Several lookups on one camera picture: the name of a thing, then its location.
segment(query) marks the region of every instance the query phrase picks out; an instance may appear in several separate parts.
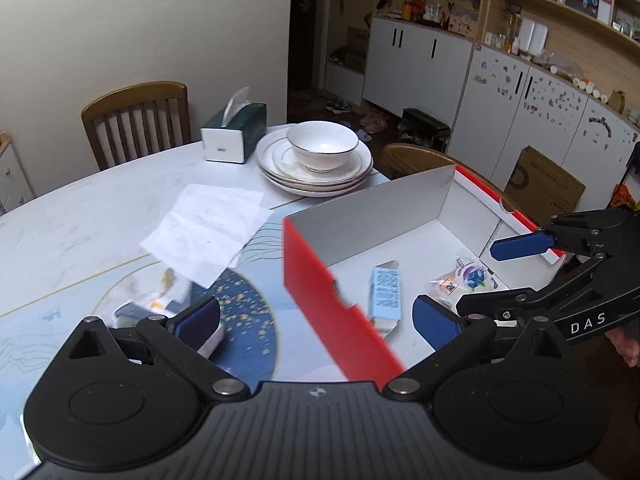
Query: napkin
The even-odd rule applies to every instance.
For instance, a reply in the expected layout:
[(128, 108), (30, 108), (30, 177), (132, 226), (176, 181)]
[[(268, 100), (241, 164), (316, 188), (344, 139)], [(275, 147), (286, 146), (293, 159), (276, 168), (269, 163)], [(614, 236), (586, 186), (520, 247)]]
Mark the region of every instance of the napkin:
[(269, 218), (264, 193), (189, 184), (140, 244), (179, 274), (209, 288)]

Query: human hand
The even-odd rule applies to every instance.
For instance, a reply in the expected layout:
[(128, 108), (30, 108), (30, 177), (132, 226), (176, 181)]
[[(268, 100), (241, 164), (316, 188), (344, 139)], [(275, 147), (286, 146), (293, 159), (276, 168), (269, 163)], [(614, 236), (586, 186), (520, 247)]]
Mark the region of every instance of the human hand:
[(609, 330), (606, 334), (607, 338), (616, 349), (629, 368), (638, 366), (638, 356), (640, 356), (640, 343), (635, 339), (626, 336), (625, 329), (619, 326), (613, 330)]

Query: dark door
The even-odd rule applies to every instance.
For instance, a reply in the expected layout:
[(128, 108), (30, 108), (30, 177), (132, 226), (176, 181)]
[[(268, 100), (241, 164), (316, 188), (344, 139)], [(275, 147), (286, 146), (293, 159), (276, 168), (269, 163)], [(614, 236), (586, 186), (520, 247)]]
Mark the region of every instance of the dark door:
[(316, 0), (291, 0), (289, 22), (289, 89), (311, 87), (314, 69)]

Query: chair backrest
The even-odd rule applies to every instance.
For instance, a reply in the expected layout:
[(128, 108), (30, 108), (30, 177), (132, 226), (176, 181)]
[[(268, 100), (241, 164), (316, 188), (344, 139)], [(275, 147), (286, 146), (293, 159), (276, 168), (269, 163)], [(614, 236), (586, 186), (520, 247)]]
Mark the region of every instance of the chair backrest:
[(462, 164), (462, 162), (446, 155), (445, 153), (436, 152), (430, 148), (414, 146), (413, 144), (396, 142), (385, 146), (380, 160), (380, 165), (383, 169), (387, 170), (384, 171), (384, 173), (389, 178), (399, 178), (414, 173), (420, 173), (421, 171), (450, 166), (451, 164), (465, 168), (487, 187), (495, 191), (500, 196), (500, 202), (507, 211), (513, 212), (518, 209), (513, 200), (508, 198), (504, 192), (500, 191), (494, 186), (494, 184), (476, 173), (466, 164)]
[(116, 90), (89, 104), (81, 117), (100, 170), (191, 142), (182, 83), (151, 81)]

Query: stack of plates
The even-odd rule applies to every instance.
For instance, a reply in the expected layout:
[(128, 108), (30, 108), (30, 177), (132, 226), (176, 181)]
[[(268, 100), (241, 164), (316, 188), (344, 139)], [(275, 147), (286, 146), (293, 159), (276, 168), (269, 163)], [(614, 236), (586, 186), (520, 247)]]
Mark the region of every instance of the stack of plates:
[(340, 168), (316, 173), (297, 160), (287, 140), (288, 131), (282, 128), (265, 135), (255, 148), (258, 165), (274, 186), (296, 195), (324, 198), (353, 191), (369, 176), (373, 158), (364, 143), (358, 143)]

